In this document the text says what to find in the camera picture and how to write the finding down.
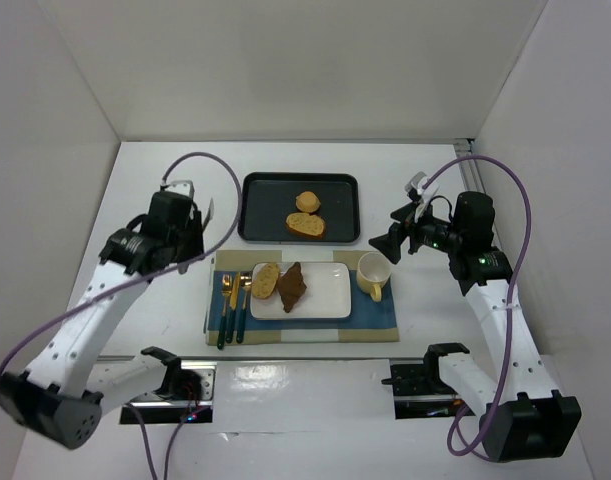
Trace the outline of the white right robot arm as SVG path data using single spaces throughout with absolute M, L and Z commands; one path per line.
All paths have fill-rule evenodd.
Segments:
M 429 346 L 424 368 L 430 383 L 456 393 L 478 420 L 478 438 L 494 463 L 557 458 L 581 419 L 577 399 L 561 393 L 546 370 L 510 280 L 513 270 L 493 244 L 495 210 L 482 193 L 464 192 L 447 220 L 434 216 L 429 192 L 411 190 L 410 202 L 392 212 L 388 232 L 370 240 L 393 264 L 403 242 L 443 252 L 474 311 L 496 374 L 485 373 L 461 343 Z

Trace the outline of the metal kitchen tongs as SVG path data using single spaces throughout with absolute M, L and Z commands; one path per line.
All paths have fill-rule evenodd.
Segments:
M 200 225 L 201 231 L 204 232 L 214 216 L 214 199 L 211 198 L 207 210 L 202 212 L 196 203 L 193 203 L 190 219 L 196 225 Z

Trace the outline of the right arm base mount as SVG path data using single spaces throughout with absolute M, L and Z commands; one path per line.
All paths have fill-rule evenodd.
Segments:
M 453 389 L 430 381 L 421 360 L 391 361 L 381 384 L 391 388 L 397 420 L 454 417 L 464 405 Z

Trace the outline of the brown croissant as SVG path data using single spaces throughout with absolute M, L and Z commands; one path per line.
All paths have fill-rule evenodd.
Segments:
M 307 290 L 300 262 L 295 262 L 278 279 L 277 290 L 283 305 L 283 311 L 290 313 Z

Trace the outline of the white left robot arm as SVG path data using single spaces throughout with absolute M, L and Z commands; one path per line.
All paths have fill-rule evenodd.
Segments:
M 193 195 L 188 180 L 154 193 L 147 213 L 108 238 L 78 312 L 21 373 L 0 372 L 0 407 L 16 423 L 74 450 L 89 440 L 104 414 L 136 397 L 200 393 L 200 377 L 155 346 L 127 363 L 94 367 L 150 285 L 150 274 L 202 253 L 201 213 Z

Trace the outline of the small bread slice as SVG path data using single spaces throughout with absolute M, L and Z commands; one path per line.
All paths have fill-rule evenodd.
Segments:
M 277 263 L 265 264 L 258 270 L 252 280 L 252 296 L 261 300 L 268 299 L 273 294 L 280 276 L 281 270 Z

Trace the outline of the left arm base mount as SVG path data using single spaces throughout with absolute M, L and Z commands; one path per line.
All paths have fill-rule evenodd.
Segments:
M 214 362 L 183 361 L 184 377 L 163 396 L 147 392 L 131 401 L 146 425 L 172 425 L 184 420 L 189 424 L 213 421 L 216 383 Z

